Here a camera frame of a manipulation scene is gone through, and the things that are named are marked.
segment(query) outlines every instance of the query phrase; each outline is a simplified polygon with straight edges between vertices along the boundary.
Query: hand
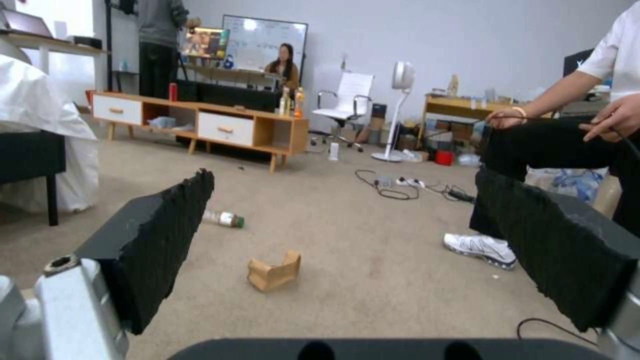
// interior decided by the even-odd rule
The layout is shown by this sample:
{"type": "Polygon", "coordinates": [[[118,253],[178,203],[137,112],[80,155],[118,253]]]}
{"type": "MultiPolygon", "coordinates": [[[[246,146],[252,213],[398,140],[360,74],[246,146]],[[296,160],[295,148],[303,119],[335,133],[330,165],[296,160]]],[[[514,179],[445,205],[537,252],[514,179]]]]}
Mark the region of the hand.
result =
{"type": "Polygon", "coordinates": [[[505,109],[498,110],[487,116],[486,122],[489,126],[496,129],[508,129],[513,126],[522,125],[525,119],[522,118],[522,114],[518,110],[505,109]]]}
{"type": "Polygon", "coordinates": [[[202,25],[202,21],[200,20],[200,18],[192,17],[189,20],[187,20],[186,27],[187,29],[193,29],[193,28],[199,27],[200,25],[202,25]]]}
{"type": "Polygon", "coordinates": [[[584,137],[585,142],[596,136],[608,142],[622,140],[613,129],[618,130],[622,136],[629,137],[640,129],[640,94],[625,96],[610,103],[590,124],[581,124],[580,128],[588,131],[584,137]]]}

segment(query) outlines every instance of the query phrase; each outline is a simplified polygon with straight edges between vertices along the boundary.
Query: white drawer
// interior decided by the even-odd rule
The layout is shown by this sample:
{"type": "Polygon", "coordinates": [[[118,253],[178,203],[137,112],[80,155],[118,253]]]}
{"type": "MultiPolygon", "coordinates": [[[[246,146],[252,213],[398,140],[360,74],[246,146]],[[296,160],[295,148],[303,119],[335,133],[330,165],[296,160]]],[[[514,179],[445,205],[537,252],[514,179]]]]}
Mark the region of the white drawer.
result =
{"type": "Polygon", "coordinates": [[[93,117],[142,125],[142,103],[110,96],[93,96],[93,117]]]}
{"type": "Polygon", "coordinates": [[[251,146],[253,120],[200,112],[198,137],[251,146]]]}

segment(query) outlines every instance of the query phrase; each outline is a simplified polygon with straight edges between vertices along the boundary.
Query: orange bottle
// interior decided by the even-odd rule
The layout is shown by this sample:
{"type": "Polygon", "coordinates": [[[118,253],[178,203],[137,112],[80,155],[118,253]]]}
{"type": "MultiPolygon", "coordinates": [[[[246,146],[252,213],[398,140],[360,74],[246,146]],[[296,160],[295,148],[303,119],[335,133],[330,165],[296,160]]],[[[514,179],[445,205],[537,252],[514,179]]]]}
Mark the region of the orange bottle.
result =
{"type": "Polygon", "coordinates": [[[296,90],[296,104],[294,105],[294,116],[296,117],[296,119],[303,118],[304,105],[305,105],[305,90],[302,89],[302,87],[299,87],[296,90]]]}

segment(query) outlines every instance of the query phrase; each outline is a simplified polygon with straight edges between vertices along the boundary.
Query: red can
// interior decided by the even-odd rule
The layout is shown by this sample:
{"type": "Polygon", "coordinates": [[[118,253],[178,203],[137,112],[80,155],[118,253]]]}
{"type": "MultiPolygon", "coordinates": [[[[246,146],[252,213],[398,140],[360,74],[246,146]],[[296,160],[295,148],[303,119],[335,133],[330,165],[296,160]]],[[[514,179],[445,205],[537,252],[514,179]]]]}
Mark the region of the red can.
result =
{"type": "Polygon", "coordinates": [[[453,164],[453,152],[451,151],[436,151],[436,164],[450,167],[453,164]]]}
{"type": "Polygon", "coordinates": [[[178,84],[169,84],[169,101],[178,101],[178,84]]]}

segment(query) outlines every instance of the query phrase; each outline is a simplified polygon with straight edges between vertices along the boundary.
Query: white sneaker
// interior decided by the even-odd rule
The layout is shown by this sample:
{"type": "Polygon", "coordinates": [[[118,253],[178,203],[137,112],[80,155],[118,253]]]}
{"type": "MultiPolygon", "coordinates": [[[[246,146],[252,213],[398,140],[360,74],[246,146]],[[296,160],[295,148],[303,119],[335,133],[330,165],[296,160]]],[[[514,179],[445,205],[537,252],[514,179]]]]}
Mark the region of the white sneaker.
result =
{"type": "Polygon", "coordinates": [[[445,234],[444,246],[458,254],[482,258],[505,270],[512,270],[516,265],[516,256],[507,242],[490,236],[445,234]]]}

